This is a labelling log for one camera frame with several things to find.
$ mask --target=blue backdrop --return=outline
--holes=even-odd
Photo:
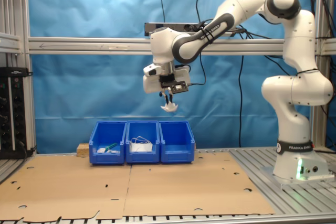
[[[224,0],[199,0],[201,19],[214,17]],[[309,9],[309,0],[300,0]],[[163,0],[166,22],[198,22],[196,0]],[[162,22],[160,0],[29,0],[31,36],[143,38],[145,22]],[[260,17],[243,25],[251,32],[282,38],[281,25]],[[188,120],[198,148],[237,147],[241,56],[204,56],[205,86],[175,96],[176,113],[163,99],[142,89],[143,67],[152,56],[32,55],[37,150],[74,152],[89,141],[97,120]],[[286,71],[295,74],[282,60]],[[273,146],[278,136],[273,108],[263,99],[262,82],[283,74],[263,56],[244,60],[243,146]],[[193,82],[203,82],[199,60]],[[300,112],[309,114],[308,107]]]

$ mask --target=wooden block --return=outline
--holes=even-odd
[[[77,147],[77,157],[89,156],[89,144],[79,144]]]

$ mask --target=power strip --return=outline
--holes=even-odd
[[[31,156],[27,150],[25,98],[23,78],[25,68],[0,68],[0,159]]]

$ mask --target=green light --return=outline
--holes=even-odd
[[[296,179],[300,179],[301,165],[302,165],[302,158],[300,158],[298,162],[298,170],[296,172]]]

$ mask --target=horizontal beam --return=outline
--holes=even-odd
[[[336,55],[336,38],[326,39],[322,45],[322,55]]]
[[[20,53],[19,37],[0,33],[0,52]]]
[[[218,39],[204,55],[282,55],[282,39]],[[151,55],[149,39],[30,37],[29,53],[47,55]]]

